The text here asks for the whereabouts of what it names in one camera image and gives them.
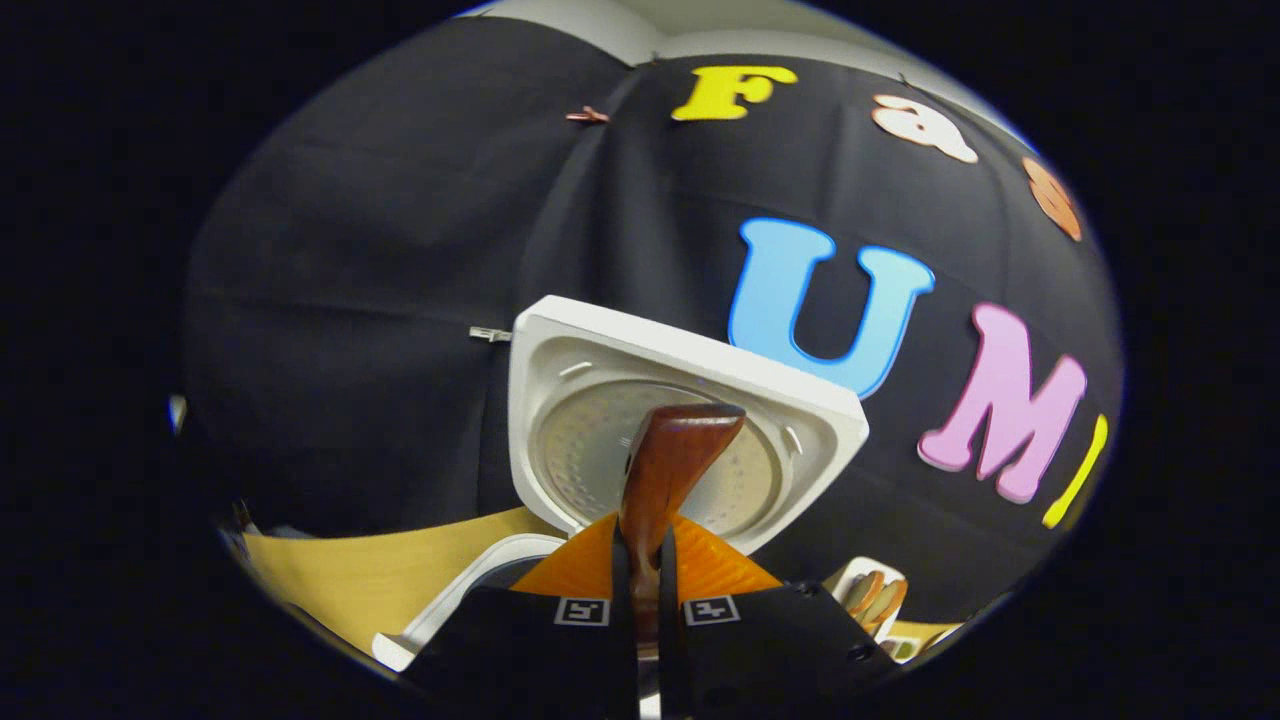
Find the wooden handle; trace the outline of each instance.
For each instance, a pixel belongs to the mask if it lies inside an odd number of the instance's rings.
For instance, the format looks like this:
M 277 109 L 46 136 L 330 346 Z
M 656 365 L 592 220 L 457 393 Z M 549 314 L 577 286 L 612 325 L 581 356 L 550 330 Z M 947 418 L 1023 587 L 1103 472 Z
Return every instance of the wooden handle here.
M 667 405 L 645 415 L 631 445 L 618 524 L 631 559 L 641 643 L 658 637 L 658 551 L 680 506 L 746 423 L 736 405 Z

